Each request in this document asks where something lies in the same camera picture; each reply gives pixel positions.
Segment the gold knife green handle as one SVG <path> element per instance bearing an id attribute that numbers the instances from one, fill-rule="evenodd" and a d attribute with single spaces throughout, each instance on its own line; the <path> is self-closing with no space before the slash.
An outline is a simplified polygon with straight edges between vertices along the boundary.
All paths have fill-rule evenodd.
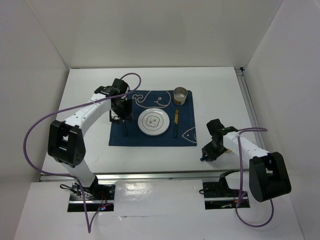
<path id="1" fill-rule="evenodd" d="M 174 138 L 178 137 L 178 126 L 179 126 L 179 108 L 175 110 L 174 116 Z"/>

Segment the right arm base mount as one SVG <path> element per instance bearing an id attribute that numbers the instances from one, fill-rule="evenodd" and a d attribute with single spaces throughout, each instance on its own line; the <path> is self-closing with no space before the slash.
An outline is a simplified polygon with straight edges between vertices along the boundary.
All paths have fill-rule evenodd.
<path id="1" fill-rule="evenodd" d="M 227 185 L 226 176 L 236 173 L 228 171 L 222 173 L 218 180 L 205 180 L 202 182 L 202 189 L 198 192 L 204 197 L 206 210 L 235 209 L 238 203 L 239 190 L 231 189 Z"/>

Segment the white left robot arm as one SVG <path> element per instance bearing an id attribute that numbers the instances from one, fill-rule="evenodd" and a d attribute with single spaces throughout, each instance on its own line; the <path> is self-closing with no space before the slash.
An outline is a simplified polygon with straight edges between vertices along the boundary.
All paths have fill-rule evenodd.
<path id="1" fill-rule="evenodd" d="M 129 85 L 116 78 L 111 86 L 100 86 L 90 99 L 88 106 L 81 107 L 64 121 L 55 120 L 49 128 L 48 155 L 61 163 L 70 175 L 80 180 L 81 194 L 88 200 L 97 197 L 103 187 L 97 176 L 92 173 L 84 158 L 86 154 L 84 136 L 89 128 L 106 112 L 115 114 L 111 122 L 132 120 L 133 104 L 127 96 L 104 100 L 106 97 L 126 94 Z"/>

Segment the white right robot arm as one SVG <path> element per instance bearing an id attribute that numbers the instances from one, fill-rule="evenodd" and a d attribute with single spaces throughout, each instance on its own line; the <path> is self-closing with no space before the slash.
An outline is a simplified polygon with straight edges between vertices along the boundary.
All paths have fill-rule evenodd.
<path id="1" fill-rule="evenodd" d="M 239 166 L 248 167 L 222 173 L 219 176 L 218 190 L 223 196 L 230 196 L 235 190 L 250 192 L 257 202 L 265 202 L 292 191 L 290 178 L 283 156 L 275 151 L 264 150 L 245 137 L 250 131 L 264 132 L 264 128 L 225 127 L 221 121 L 213 119 L 206 124 L 211 142 L 202 148 L 202 162 L 217 160 L 227 151 L 239 157 Z"/>

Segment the metal cup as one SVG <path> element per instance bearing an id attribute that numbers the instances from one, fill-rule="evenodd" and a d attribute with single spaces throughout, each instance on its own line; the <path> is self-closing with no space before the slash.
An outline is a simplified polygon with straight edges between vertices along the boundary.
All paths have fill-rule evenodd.
<path id="1" fill-rule="evenodd" d="M 188 96 L 188 91 L 184 87 L 176 87 L 173 90 L 173 100 L 174 103 L 178 106 L 181 106 L 185 103 Z"/>

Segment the dark blue fish placemat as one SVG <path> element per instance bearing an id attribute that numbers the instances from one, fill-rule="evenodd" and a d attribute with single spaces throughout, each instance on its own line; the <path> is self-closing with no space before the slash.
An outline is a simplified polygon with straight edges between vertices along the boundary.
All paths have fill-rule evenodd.
<path id="1" fill-rule="evenodd" d="M 132 100 L 132 120 L 125 121 L 128 135 L 124 136 L 123 123 L 112 123 L 109 145 L 118 147 L 193 147 L 197 145 L 195 111 L 192 91 L 187 91 L 183 105 L 174 103 L 172 90 L 137 90 L 128 98 Z M 138 127 L 139 115 L 147 109 L 165 111 L 170 119 L 168 130 L 162 135 L 146 135 Z M 179 108 L 178 135 L 174 138 L 175 112 Z"/>

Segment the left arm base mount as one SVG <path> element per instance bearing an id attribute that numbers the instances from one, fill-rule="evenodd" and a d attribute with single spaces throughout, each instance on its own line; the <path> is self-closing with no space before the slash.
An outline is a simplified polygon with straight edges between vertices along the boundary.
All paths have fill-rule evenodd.
<path id="1" fill-rule="evenodd" d="M 69 213 L 84 212 L 83 195 L 79 184 L 74 182 L 71 186 L 61 184 L 59 187 L 63 190 L 70 191 L 67 211 Z M 96 212 L 100 210 L 101 212 L 113 212 L 115 188 L 115 184 L 103 185 L 94 195 L 85 191 L 84 199 L 87 211 Z"/>

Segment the gold spoon green handle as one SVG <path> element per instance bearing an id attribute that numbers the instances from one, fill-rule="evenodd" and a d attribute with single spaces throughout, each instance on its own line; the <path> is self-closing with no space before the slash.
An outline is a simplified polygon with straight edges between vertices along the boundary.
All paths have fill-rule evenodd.
<path id="1" fill-rule="evenodd" d="M 227 149 L 226 151 L 225 151 L 225 153 L 231 153 L 232 151 L 230 150 L 230 149 Z M 201 158 L 200 158 L 200 161 L 201 162 L 212 162 L 212 161 L 214 161 L 213 159 L 211 159 L 211 158 L 209 158 L 209 156 L 208 155 L 203 155 Z"/>

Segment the gold fork green handle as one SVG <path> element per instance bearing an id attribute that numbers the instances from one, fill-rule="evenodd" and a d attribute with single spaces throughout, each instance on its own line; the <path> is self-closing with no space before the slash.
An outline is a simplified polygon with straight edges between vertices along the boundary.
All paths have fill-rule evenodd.
<path id="1" fill-rule="evenodd" d="M 122 128 L 123 128 L 123 134 L 126 137 L 128 135 L 128 128 L 127 128 L 126 121 L 124 119 L 122 120 Z"/>

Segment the white round plate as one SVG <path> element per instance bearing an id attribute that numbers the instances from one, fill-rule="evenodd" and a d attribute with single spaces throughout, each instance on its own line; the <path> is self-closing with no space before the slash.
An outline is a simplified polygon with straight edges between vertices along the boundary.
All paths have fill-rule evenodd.
<path id="1" fill-rule="evenodd" d="M 149 108 L 139 115 L 137 124 L 142 133 L 148 136 L 159 136 L 169 129 L 170 118 L 162 109 Z"/>

